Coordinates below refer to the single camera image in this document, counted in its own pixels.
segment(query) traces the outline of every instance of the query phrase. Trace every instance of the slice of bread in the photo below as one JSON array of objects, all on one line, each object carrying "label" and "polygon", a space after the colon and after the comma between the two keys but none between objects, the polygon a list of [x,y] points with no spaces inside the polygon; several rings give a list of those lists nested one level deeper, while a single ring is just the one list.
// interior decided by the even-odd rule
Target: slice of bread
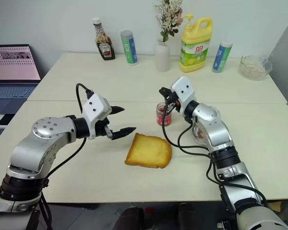
[{"label": "slice of bread", "polygon": [[166,140],[136,133],[125,164],[149,168],[165,168],[171,157],[171,144]]}]

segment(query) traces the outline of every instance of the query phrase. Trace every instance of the pink screen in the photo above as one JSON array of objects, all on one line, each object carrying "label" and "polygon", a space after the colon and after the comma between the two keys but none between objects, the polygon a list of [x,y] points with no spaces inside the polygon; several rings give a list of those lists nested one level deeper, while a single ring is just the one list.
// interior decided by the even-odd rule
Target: pink screen
[{"label": "pink screen", "polygon": [[40,80],[28,46],[0,47],[0,80]]}]

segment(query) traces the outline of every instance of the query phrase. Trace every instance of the clear bowl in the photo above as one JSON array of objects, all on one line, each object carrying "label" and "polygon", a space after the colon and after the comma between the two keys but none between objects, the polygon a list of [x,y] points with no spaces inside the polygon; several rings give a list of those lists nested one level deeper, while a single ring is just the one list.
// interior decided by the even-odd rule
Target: clear bowl
[{"label": "clear bowl", "polygon": [[259,81],[271,72],[272,64],[263,57],[249,55],[241,58],[239,69],[244,77]]}]

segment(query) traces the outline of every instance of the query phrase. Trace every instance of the tabletop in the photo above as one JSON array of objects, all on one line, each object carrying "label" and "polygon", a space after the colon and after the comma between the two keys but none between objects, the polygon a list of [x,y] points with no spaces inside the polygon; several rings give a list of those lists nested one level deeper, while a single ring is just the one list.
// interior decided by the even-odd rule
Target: tabletop
[{"label": "tabletop", "polygon": [[187,76],[203,103],[287,103],[269,75],[262,81],[244,78],[238,71],[240,58],[229,58],[222,73],[211,71],[213,61],[209,57],[203,68],[184,73],[178,57],[171,57],[170,70],[158,72],[154,56],[140,55],[137,65],[128,66],[124,55],[104,61],[99,54],[64,53],[28,100],[76,101],[75,86],[82,83],[110,101],[156,103],[163,100],[161,87]]},{"label": "tabletop", "polygon": [[[117,131],[137,127],[136,132],[163,137],[156,123],[156,103],[114,103],[125,108],[109,115],[109,127]],[[286,104],[221,103],[217,107],[228,126],[240,158],[257,187],[267,199],[288,198],[288,106]],[[31,131],[31,125],[45,116],[80,116],[77,102],[27,101],[0,137],[0,184],[10,155],[19,141]],[[177,113],[166,127],[176,141],[188,124]],[[49,202],[102,203],[142,201],[220,200],[218,187],[205,177],[208,159],[172,148],[172,159],[164,169],[124,164],[135,132],[114,141],[107,137],[88,140],[70,162],[57,170],[43,191]],[[62,148],[54,162],[58,165],[70,156],[81,140]],[[196,144],[191,132],[183,145]],[[203,149],[194,152],[204,153]]]}]

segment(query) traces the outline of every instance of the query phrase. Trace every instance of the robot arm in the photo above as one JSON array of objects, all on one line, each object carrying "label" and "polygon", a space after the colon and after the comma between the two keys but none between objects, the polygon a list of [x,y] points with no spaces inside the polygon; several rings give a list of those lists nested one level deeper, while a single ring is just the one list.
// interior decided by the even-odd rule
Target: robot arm
[{"label": "robot arm", "polygon": [[245,164],[240,160],[227,126],[222,122],[220,112],[211,106],[198,103],[187,77],[179,78],[171,89],[161,88],[167,112],[174,108],[193,124],[192,132],[197,142],[206,146],[216,174],[223,183],[219,186],[221,198],[227,208],[237,216],[240,230],[288,229],[286,224],[270,209],[262,206],[260,196],[255,192],[230,184],[257,189]]},{"label": "robot arm", "polygon": [[77,138],[105,136],[111,140],[132,133],[129,127],[113,132],[107,116],[123,111],[91,92],[83,106],[83,118],[45,117],[37,120],[30,134],[14,149],[11,163],[0,187],[0,230],[25,230],[36,216],[42,189],[48,185],[48,173],[57,152]]}]

